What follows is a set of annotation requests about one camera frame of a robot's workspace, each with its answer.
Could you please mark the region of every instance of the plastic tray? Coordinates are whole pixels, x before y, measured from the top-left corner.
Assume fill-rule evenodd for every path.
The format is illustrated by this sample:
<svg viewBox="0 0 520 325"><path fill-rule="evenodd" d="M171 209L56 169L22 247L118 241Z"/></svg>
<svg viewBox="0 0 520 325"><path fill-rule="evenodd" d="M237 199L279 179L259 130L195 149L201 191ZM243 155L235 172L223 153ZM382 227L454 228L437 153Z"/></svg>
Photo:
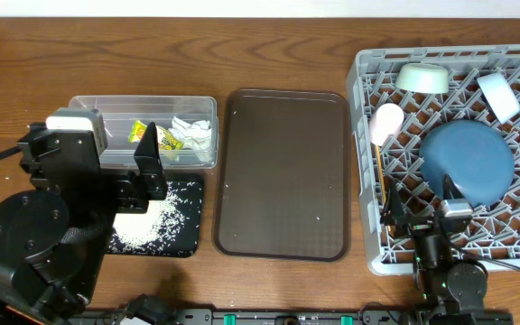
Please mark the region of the plastic tray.
<svg viewBox="0 0 520 325"><path fill-rule="evenodd" d="M348 103L336 94L242 89L230 97L216 248L332 262L350 246Z"/></svg>
<svg viewBox="0 0 520 325"><path fill-rule="evenodd" d="M395 87L398 72L409 62L441 65L449 70L447 95L424 95ZM465 249L520 266L520 113L500 125L478 88L476 78L492 72L506 76L520 102L520 45L364 50L347 78L352 131L357 142L360 211L367 264L378 275L410 274L413 243L394 240L380 225L380 186L369 142L368 119L384 103L405 111L397 138L382 147L385 175L397 180L408 213L427 216L439 203L422 179L418 157L421 140L434 127L454 119L477 120L497 130L515 157L513 185L491 207L476 207L473 221L452 240ZM487 264L490 270L502 269Z"/></svg>
<svg viewBox="0 0 520 325"><path fill-rule="evenodd" d="M172 127L172 119L193 123L210 121L211 145L205 150L160 151L164 169L209 169L218 159L218 117L216 100L203 96L76 96L70 107L96 108L102 112L107 133L107 149L99 156L103 168L136 168L137 143L127 138L135 120Z"/></svg>

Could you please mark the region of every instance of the brown tray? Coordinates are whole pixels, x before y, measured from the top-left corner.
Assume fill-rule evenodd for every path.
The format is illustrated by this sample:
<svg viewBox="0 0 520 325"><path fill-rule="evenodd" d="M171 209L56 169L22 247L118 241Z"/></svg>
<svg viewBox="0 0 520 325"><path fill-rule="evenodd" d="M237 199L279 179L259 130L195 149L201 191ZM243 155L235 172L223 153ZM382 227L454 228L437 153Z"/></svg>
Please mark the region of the brown tray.
<svg viewBox="0 0 520 325"><path fill-rule="evenodd" d="M336 94L243 89L228 103L213 241L227 255L336 261L350 246L350 132Z"/></svg>

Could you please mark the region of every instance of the green clip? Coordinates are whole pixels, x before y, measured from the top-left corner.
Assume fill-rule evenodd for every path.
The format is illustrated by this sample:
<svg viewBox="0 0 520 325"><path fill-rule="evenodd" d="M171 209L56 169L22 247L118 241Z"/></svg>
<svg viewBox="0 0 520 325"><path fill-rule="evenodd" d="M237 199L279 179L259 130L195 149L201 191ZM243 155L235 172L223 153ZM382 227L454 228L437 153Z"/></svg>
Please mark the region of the green clip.
<svg viewBox="0 0 520 325"><path fill-rule="evenodd" d="M236 325L236 315L224 315L224 325Z"/></svg>
<svg viewBox="0 0 520 325"><path fill-rule="evenodd" d="M340 317L340 325L353 325L352 317L350 317L350 316Z"/></svg>

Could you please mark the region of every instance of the blue bowl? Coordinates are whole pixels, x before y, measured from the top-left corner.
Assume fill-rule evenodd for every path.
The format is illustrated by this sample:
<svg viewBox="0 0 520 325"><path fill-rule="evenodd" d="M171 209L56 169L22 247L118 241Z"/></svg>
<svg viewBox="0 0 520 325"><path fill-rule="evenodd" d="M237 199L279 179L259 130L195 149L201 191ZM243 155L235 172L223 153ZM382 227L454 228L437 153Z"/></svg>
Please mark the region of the blue bowl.
<svg viewBox="0 0 520 325"><path fill-rule="evenodd" d="M515 161L503 137L475 121L457 120L431 131L421 143L422 177L442 198L442 180L450 175L476 207L499 201L513 181Z"/></svg>

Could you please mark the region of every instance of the white cup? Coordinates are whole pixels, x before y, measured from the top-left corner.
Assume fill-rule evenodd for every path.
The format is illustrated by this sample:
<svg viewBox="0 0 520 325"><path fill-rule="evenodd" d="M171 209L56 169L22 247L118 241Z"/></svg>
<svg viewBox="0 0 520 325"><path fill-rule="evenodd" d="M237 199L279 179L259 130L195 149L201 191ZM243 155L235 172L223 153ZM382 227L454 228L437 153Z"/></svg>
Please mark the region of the white cup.
<svg viewBox="0 0 520 325"><path fill-rule="evenodd" d="M370 142L381 146L389 135L398 136L403 120L403 109L397 104L387 103L381 105L370 117L370 122L368 123Z"/></svg>
<svg viewBox="0 0 520 325"><path fill-rule="evenodd" d="M477 83L491 106L497 120L504 124L511 117L520 112L519 101L513 90L500 73L492 73L485 77L477 78Z"/></svg>

